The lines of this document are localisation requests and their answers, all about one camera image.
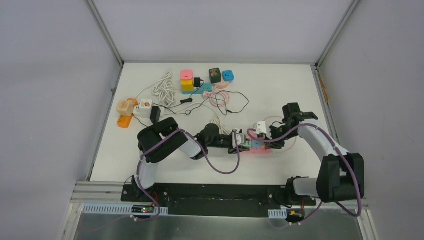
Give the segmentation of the blue charger plug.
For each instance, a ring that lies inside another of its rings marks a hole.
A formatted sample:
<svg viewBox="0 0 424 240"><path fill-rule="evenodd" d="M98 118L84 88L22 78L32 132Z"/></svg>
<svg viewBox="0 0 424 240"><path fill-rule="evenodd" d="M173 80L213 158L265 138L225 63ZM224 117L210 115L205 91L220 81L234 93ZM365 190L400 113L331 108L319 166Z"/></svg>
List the blue charger plug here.
<svg viewBox="0 0 424 240"><path fill-rule="evenodd" d="M260 149L262 147L263 143L257 140L251 141L251 148L252 149Z"/></svg>

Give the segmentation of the green charger plug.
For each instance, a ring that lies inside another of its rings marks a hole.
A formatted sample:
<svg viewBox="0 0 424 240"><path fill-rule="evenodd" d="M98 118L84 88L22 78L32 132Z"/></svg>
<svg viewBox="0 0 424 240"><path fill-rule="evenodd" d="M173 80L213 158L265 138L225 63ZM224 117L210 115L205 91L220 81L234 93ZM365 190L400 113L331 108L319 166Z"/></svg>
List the green charger plug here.
<svg viewBox="0 0 424 240"><path fill-rule="evenodd" d="M243 148L250 149L252 147L252 142L250 140L247 140L243 145Z"/></svg>

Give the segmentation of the pink triangular power strip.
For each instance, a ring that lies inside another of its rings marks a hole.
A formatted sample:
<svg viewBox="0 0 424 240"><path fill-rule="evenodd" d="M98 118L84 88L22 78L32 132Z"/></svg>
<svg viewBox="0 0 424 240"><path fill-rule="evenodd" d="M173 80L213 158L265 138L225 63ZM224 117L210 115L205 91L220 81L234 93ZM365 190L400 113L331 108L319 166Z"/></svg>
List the pink triangular power strip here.
<svg viewBox="0 0 424 240"><path fill-rule="evenodd" d="M253 140L254 139L252 139L251 137L246 136L246 141L253 141ZM243 151L241 153L242 154L245 154L245 155L247 155L247 154L251 154L251 155L254 155L254 154L256 154L256 155L269 155L269 154L272 153L272 150L271 149L266 149L264 143L262 143L262 147L261 148L258 148L258 149L252 149L252 148L250 148L250 149L248 149L246 151Z"/></svg>

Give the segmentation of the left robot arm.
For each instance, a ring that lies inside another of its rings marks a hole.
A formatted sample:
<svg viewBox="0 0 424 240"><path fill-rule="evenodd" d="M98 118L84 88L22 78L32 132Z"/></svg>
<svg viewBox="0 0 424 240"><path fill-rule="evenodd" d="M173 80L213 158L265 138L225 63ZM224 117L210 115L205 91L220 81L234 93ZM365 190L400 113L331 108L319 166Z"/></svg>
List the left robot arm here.
<svg viewBox="0 0 424 240"><path fill-rule="evenodd" d="M191 135L181 129L173 117L153 123L141 130L137 135L139 162L133 182L136 184L133 195L140 202L147 202L152 198L156 172L159 163L175 151L186 154L190 159L197 161L206 159L209 166L217 173L231 175L241 164L241 152L245 151L246 136L241 130L233 130L229 134L221 134L215 123L207 124L202 131ZM208 158L209 148L226 149L229 154L237 155L236 166L230 171L221 171L213 166Z"/></svg>

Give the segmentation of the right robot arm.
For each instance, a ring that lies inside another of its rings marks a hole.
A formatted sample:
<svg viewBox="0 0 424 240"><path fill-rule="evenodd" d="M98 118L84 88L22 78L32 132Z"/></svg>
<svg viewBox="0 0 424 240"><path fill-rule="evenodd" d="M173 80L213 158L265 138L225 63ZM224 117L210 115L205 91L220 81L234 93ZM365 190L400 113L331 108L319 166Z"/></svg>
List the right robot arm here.
<svg viewBox="0 0 424 240"><path fill-rule="evenodd" d="M365 195L364 158L351 153L319 126L319 118L313 112L303 112L298 103L282 107L283 120L279 127L270 126L272 143L269 149L281 149L285 141L300 137L309 144L320 160L316 178L292 177L287 180L284 200L296 205L304 196L318 198L324 203L361 201Z"/></svg>

